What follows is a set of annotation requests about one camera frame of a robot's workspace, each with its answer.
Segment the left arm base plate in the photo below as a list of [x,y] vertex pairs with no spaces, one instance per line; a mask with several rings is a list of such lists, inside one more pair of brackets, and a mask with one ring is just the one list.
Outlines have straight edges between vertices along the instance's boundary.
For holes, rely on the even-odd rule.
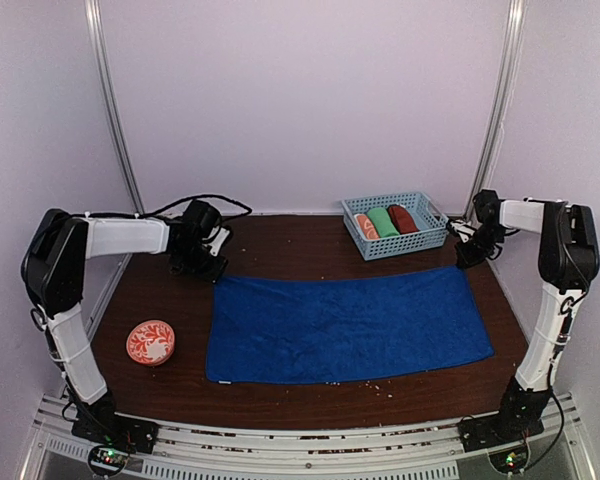
[[112,410],[80,410],[73,423],[73,436],[114,447],[127,453],[153,452],[158,436],[158,424],[121,416]]

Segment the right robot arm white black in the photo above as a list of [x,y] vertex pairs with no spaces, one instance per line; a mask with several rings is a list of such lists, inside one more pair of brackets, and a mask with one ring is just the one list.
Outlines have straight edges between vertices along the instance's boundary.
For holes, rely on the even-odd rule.
[[551,394],[562,353],[580,304],[600,269],[593,211],[566,201],[504,200],[482,190],[473,200],[479,225],[450,221],[458,238],[456,266],[466,270],[502,251],[507,237],[539,235],[538,271],[543,282],[538,319],[521,365],[509,382],[492,430],[510,442],[540,418]]

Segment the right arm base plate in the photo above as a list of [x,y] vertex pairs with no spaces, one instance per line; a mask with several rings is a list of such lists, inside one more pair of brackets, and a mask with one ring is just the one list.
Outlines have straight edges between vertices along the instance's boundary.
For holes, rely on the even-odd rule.
[[520,442],[526,436],[544,432],[544,426],[540,420],[533,420],[526,426],[519,426],[515,423],[504,425],[500,421],[498,413],[462,419],[457,424],[457,428],[465,452]]

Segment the light blue plastic basket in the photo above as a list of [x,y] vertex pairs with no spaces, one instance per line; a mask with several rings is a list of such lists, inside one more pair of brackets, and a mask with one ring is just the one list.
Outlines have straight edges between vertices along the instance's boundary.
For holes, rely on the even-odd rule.
[[[415,233],[368,239],[356,216],[372,208],[404,207],[417,227]],[[423,192],[367,196],[341,201],[343,222],[365,261],[377,260],[441,247],[447,236],[448,217]]]

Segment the brown towel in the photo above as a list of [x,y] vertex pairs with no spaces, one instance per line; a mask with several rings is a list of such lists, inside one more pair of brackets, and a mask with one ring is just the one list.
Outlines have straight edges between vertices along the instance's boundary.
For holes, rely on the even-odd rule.
[[393,204],[387,208],[392,224],[400,235],[407,235],[419,231],[415,220],[409,211],[402,205]]

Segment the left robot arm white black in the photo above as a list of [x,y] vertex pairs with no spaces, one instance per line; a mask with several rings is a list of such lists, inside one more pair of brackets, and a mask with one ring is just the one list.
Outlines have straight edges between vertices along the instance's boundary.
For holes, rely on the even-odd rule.
[[124,424],[110,411],[113,395],[97,366],[82,319],[87,261],[165,254],[175,273],[215,283],[228,265],[221,250],[232,236],[219,212],[201,201],[174,218],[70,214],[57,208],[45,212],[22,260],[21,278],[53,361],[77,405],[88,410],[84,425],[101,443],[117,442]]

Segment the blue towel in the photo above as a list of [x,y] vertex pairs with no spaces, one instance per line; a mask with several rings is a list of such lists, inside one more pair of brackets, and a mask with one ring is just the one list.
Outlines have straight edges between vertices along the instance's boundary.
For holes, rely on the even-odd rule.
[[455,267],[352,280],[226,277],[214,288],[205,374],[217,383],[334,384],[493,354]]

